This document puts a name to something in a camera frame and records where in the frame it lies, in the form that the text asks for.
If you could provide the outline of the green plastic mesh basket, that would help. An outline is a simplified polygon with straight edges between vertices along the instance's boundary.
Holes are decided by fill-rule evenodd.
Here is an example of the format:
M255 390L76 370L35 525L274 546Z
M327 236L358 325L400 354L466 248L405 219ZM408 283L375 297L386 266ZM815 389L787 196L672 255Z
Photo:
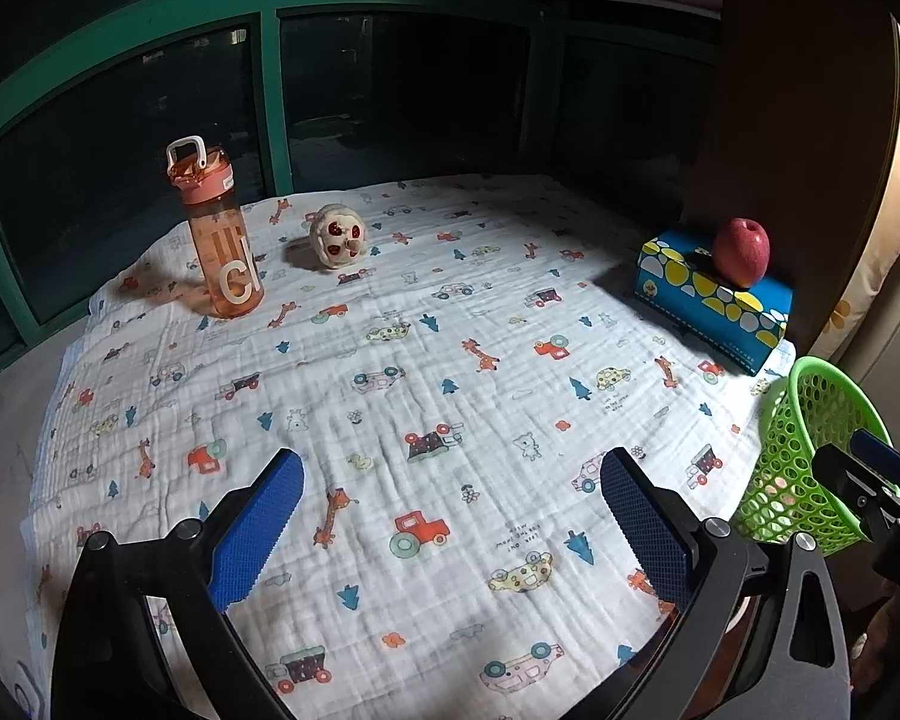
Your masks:
M784 543L795 533L816 539L829 556L863 539L859 519L813 475L816 450L845 450L852 434L888 429L863 390L831 362L803 356L764 397L761 453L731 525L745 538Z

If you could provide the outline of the white printed bed blanket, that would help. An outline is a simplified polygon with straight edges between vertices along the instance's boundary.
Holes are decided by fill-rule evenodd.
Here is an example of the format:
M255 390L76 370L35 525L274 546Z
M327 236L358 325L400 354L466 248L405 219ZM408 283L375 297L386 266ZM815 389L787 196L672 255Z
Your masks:
M245 208L265 290L246 316L211 314L186 226L91 297L23 527L35 667L87 539L205 517L290 449L304 494L230 619L295 715L560 717L668 616L601 499L603 455L730 518L795 359L790 298L728 312L756 337L745 372L652 309L691 278L559 185L341 193L368 246L334 271L307 241L331 200Z

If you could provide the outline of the red apple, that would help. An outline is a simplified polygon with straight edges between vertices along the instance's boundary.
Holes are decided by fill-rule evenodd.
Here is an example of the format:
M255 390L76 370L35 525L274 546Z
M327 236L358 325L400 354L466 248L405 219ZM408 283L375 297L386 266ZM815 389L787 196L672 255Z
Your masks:
M769 236L754 220L731 218L718 229L712 260L725 280L751 288L764 278L769 266Z

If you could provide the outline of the blue yellow tissue box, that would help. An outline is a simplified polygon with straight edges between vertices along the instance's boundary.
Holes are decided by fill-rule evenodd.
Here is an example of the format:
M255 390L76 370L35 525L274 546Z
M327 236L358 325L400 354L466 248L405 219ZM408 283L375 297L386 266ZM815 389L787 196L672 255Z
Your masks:
M771 277L740 288L704 247L665 232L640 247L634 294L756 376L787 334L792 289Z

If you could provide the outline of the orange plastic water bottle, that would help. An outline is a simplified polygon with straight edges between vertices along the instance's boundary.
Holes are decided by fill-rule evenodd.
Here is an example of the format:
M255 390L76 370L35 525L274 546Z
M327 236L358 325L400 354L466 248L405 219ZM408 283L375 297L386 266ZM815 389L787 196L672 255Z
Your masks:
M220 146L199 135L176 138L165 149L167 176L180 192L212 310L221 319L251 312L265 295L251 255L233 165Z

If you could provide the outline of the cream plush toy red spots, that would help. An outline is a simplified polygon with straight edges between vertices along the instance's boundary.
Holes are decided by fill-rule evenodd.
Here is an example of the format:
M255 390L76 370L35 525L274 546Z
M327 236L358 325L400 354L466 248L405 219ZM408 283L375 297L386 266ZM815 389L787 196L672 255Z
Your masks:
M356 210L340 203L325 205L310 223L310 245L329 270L357 262L367 249L367 226Z

